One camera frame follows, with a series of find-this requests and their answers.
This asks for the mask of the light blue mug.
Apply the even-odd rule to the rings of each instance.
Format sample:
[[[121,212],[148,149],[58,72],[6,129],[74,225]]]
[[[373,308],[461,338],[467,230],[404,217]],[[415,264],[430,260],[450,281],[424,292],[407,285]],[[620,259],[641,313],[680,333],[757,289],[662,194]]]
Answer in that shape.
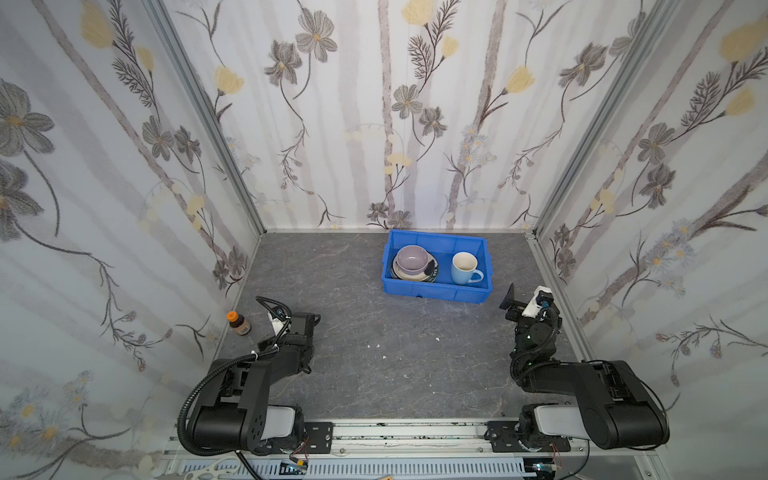
[[[452,258],[451,277],[456,285],[481,282],[485,274],[478,269],[478,259],[469,252],[458,252]]]

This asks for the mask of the purple bowl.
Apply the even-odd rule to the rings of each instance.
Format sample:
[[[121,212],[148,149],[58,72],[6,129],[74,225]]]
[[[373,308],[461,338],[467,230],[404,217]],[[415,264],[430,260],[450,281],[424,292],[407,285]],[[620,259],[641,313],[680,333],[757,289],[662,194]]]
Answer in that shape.
[[[406,245],[402,247],[394,258],[394,263],[398,268],[408,275],[423,273],[429,262],[429,253],[419,245]]]

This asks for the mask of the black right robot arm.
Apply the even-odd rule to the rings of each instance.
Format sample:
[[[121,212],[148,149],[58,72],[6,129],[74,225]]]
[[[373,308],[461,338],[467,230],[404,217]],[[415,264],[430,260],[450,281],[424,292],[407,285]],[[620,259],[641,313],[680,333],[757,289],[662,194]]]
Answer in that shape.
[[[515,427],[522,446],[537,450],[559,438],[575,438],[603,450],[653,450],[668,442],[662,402],[627,362],[555,358],[563,320],[550,289],[538,287],[523,302],[510,287],[499,308],[515,324],[509,367],[514,383],[527,393],[575,399],[571,406],[524,406]]]

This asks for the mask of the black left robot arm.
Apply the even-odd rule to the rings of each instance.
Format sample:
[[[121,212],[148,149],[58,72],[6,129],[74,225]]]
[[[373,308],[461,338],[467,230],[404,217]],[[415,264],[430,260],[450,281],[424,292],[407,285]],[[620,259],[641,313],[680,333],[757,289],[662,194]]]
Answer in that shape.
[[[254,351],[219,359],[184,401],[177,436],[189,453],[215,456],[234,451],[256,455],[294,451],[306,443],[307,428],[299,406],[272,404],[272,385],[311,372],[314,330],[321,316],[300,312],[257,344]]]

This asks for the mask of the blue plastic bin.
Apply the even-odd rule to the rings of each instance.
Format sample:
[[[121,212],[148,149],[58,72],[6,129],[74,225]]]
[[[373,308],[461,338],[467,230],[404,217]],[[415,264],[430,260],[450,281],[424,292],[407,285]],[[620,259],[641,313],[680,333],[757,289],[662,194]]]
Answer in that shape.
[[[393,270],[397,252],[406,245],[423,247],[435,260],[431,276],[424,281],[405,280]],[[456,285],[451,277],[452,258],[469,252],[478,259],[485,278],[478,283]],[[493,290],[493,266],[485,238],[410,230],[391,230],[382,255],[382,289],[386,294],[463,303],[484,303]]]

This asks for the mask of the brown bottle orange cap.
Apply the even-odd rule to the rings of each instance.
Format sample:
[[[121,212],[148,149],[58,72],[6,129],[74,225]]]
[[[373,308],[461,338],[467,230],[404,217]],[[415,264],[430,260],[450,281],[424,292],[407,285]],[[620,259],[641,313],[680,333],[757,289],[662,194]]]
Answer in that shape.
[[[226,319],[230,328],[239,336],[248,335],[251,331],[250,322],[236,311],[230,311],[226,314]]]

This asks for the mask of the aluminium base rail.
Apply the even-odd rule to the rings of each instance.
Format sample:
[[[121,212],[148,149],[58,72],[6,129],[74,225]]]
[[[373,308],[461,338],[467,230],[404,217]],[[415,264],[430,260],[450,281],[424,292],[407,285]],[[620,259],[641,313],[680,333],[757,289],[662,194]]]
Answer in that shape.
[[[658,455],[580,439],[524,449],[509,418],[337,419],[292,454],[196,457],[171,439],[153,479],[666,479]]]

